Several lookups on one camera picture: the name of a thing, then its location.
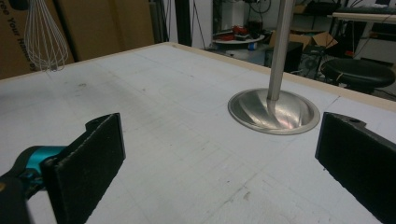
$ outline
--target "cardboard box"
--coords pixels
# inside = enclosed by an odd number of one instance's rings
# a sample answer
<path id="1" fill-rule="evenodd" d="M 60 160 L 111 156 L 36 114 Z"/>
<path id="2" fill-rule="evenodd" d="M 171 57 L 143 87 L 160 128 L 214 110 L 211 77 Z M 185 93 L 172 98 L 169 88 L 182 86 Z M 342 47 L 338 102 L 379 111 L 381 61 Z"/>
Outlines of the cardboard box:
<path id="1" fill-rule="evenodd" d="M 295 5 L 294 6 L 294 14 L 303 14 L 305 13 L 306 5 Z"/>
<path id="2" fill-rule="evenodd" d="M 154 44 L 146 0 L 54 0 L 76 61 Z"/>
<path id="3" fill-rule="evenodd" d="M 303 43 L 304 49 L 308 45 L 319 45 L 329 48 L 338 43 L 328 32 L 302 29 L 290 30 L 289 41 Z M 273 31 L 269 46 L 272 48 L 275 45 L 275 42 L 276 31 Z"/>
<path id="4" fill-rule="evenodd" d="M 60 25 L 55 7 L 50 0 L 45 1 L 49 13 Z M 24 30 L 27 18 L 27 10 L 20 11 L 11 7 L 8 0 L 0 0 L 0 79 L 15 77 L 39 71 L 30 61 L 24 45 Z M 73 57 L 69 51 L 69 58 L 66 63 L 72 63 Z"/>

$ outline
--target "shiny metal disc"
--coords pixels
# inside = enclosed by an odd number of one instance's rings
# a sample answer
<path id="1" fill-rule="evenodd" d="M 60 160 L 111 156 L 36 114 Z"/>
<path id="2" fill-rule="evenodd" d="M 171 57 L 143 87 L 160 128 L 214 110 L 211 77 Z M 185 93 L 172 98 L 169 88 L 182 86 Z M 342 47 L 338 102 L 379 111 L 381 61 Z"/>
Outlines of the shiny metal disc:
<path id="1" fill-rule="evenodd" d="M 304 97 L 281 91 L 277 101 L 270 101 L 267 94 L 268 89 L 241 91 L 230 100 L 228 109 L 238 122 L 262 133 L 304 133 L 319 123 L 318 109 Z"/>

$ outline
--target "stool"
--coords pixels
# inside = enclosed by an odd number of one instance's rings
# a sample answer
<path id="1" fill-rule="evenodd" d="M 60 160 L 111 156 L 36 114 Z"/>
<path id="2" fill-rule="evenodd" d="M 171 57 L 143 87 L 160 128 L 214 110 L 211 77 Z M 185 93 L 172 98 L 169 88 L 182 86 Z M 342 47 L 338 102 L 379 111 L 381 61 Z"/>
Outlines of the stool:
<path id="1" fill-rule="evenodd" d="M 395 81 L 395 74 L 385 65 L 354 59 L 334 59 L 320 67 L 332 84 L 346 84 L 353 91 L 372 93 L 374 88 L 386 87 Z"/>

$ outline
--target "metal pole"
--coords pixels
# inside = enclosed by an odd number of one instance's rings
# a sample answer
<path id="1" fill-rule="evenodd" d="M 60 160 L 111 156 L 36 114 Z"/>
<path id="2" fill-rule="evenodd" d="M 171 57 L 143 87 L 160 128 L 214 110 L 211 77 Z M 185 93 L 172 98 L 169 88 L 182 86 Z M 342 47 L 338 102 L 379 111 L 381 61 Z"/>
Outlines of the metal pole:
<path id="1" fill-rule="evenodd" d="M 290 24 L 293 19 L 294 2 L 295 0 L 280 1 L 276 28 L 276 43 L 273 62 L 271 64 L 271 77 L 267 100 L 277 101 L 279 99 L 283 69 L 289 44 Z"/>

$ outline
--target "chair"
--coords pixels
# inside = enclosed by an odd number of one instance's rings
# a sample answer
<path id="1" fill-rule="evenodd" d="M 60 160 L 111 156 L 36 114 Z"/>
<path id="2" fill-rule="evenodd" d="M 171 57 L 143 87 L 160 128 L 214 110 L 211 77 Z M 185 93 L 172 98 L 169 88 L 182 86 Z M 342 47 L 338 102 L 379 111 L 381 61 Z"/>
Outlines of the chair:
<path id="1" fill-rule="evenodd" d="M 395 74 L 388 67 L 364 60 L 334 59 L 324 63 L 320 71 L 334 85 L 344 83 L 347 89 L 369 94 L 395 81 Z"/>

